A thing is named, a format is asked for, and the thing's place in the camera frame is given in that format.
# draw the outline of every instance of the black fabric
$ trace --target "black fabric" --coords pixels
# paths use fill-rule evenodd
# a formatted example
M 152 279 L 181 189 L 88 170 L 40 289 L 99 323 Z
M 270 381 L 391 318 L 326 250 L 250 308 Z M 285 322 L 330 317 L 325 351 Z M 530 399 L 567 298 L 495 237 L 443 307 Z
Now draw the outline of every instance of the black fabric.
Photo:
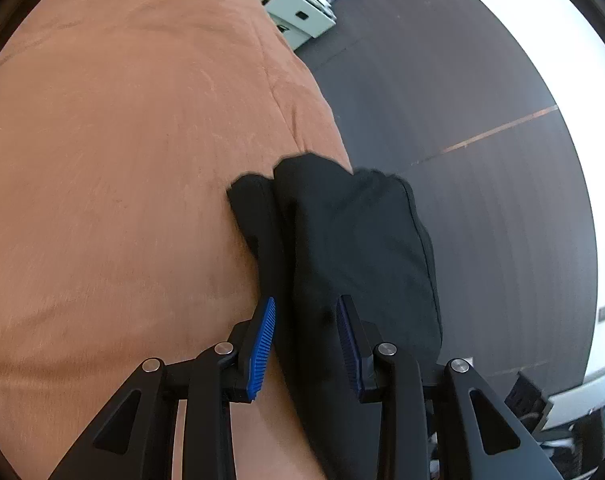
M 330 479 L 375 478 L 380 406 L 349 390 L 335 306 L 350 294 L 383 339 L 423 369 L 436 362 L 433 250 L 409 184 L 307 153 L 282 160 L 273 180 L 241 176 L 228 196 L 260 292 L 276 300 L 276 354 L 312 449 Z

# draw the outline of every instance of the gray wooden floor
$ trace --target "gray wooden floor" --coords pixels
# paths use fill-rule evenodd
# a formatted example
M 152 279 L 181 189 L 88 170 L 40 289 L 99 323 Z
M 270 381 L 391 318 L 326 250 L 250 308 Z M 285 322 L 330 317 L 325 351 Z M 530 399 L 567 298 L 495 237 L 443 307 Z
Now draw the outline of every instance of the gray wooden floor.
M 337 0 L 297 53 L 354 167 L 409 180 L 436 253 L 441 361 L 505 394 L 582 381 L 596 246 L 573 143 L 545 83 L 478 0 Z

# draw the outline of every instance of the orange blanket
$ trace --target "orange blanket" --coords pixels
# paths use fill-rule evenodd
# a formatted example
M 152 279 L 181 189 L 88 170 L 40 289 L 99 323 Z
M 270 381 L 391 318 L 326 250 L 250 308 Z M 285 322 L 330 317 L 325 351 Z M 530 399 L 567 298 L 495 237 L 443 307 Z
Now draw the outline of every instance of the orange blanket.
M 0 449 L 23 480 L 48 477 L 143 359 L 195 357 L 250 316 L 225 190 L 304 150 L 349 166 L 258 0 L 29 15 L 0 54 Z M 239 479 L 323 476 L 275 357 L 232 417 Z

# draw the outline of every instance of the floor scratch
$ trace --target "floor scratch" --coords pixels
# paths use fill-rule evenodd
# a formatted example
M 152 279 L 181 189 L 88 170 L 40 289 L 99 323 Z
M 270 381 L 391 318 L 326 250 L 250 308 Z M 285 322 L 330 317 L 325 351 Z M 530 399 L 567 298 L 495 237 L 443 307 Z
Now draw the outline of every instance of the floor scratch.
M 444 155 L 445 153 L 453 152 L 454 150 L 458 150 L 459 148 L 466 148 L 472 142 L 477 142 L 478 140 L 486 139 L 487 137 L 490 137 L 494 134 L 503 132 L 504 130 L 508 130 L 510 128 L 513 128 L 514 126 L 518 126 L 519 124 L 523 124 L 523 123 L 532 121 L 535 118 L 542 117 L 543 115 L 547 115 L 556 110 L 558 110 L 558 105 L 550 106 L 548 108 L 543 108 L 542 110 L 538 110 L 537 112 L 534 112 L 533 114 L 525 115 L 524 117 L 516 119 L 515 121 L 501 124 L 500 126 L 497 126 L 496 128 L 492 128 L 490 130 L 487 130 L 486 132 L 483 132 L 476 136 L 470 137 L 469 139 L 463 140 L 462 142 L 458 142 L 457 144 L 454 144 L 453 146 L 449 146 L 449 148 L 445 148 L 441 152 L 436 153 L 436 155 L 430 155 L 427 158 L 423 158 L 422 160 L 417 160 L 415 162 L 412 162 L 411 166 L 421 164 L 422 162 L 426 162 L 428 160 L 431 160 L 432 158 L 436 158 L 437 156 Z

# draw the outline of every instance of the white furniture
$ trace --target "white furniture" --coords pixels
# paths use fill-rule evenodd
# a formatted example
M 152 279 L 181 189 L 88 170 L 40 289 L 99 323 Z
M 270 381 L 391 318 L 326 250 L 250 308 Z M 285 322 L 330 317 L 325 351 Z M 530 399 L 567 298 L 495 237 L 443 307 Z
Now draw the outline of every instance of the white furniture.
M 320 0 L 260 0 L 293 50 L 336 25 L 331 6 Z

